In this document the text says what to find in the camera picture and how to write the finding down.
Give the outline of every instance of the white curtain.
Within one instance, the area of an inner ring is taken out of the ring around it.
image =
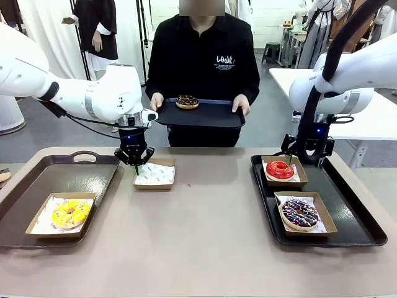
[[[61,24],[72,15],[69,0],[18,0],[27,33],[47,55],[50,70],[62,78],[86,79],[73,25]],[[133,65],[144,81],[138,16],[134,0],[115,0],[119,62]]]
[[[28,36],[45,52],[50,71],[61,78],[85,79],[74,26],[61,24],[71,15],[68,0],[18,0]]]

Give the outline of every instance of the black tray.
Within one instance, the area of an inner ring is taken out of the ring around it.
[[[74,161],[78,155],[93,155],[96,161]],[[108,188],[119,160],[115,156],[79,151],[41,159],[0,203],[0,247],[52,248],[78,244],[85,236]],[[79,238],[38,239],[25,234],[48,195],[57,192],[94,192],[92,210]]]
[[[386,244],[387,236],[384,231],[328,159],[324,159],[319,168],[303,165],[309,183],[302,189],[268,187],[262,166],[262,157],[260,155],[252,156],[251,163],[270,227],[274,237],[280,243],[291,246],[322,247],[382,246]],[[329,238],[286,236],[274,196],[274,192],[278,191],[317,192],[327,207],[338,232]]]
[[[241,109],[231,111],[233,102],[199,99],[198,108],[182,110],[176,106],[176,98],[165,99],[158,110],[158,123],[162,125],[185,125],[201,127],[224,127],[238,129],[246,123]]]

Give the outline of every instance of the hand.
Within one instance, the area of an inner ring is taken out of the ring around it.
[[[153,96],[151,97],[151,102],[150,102],[150,107],[152,110],[155,112],[161,105],[163,104],[164,101],[164,96],[161,93],[154,93]]]
[[[233,108],[231,111],[235,113],[237,112],[237,109],[239,107],[241,107],[241,109],[243,110],[244,116],[248,116],[249,113],[251,112],[251,107],[249,106],[248,98],[243,94],[240,94],[234,99]]]
[[[71,17],[64,17],[62,20],[62,24],[73,25],[74,23],[75,21]]]
[[[103,50],[102,37],[97,30],[95,31],[94,37],[92,38],[92,46],[95,48],[95,52],[99,53],[101,50]]]

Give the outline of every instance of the chair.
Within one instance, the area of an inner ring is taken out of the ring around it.
[[[266,44],[263,52],[262,63],[264,60],[274,64],[277,61],[277,55],[280,51],[280,44],[278,42],[269,42]]]

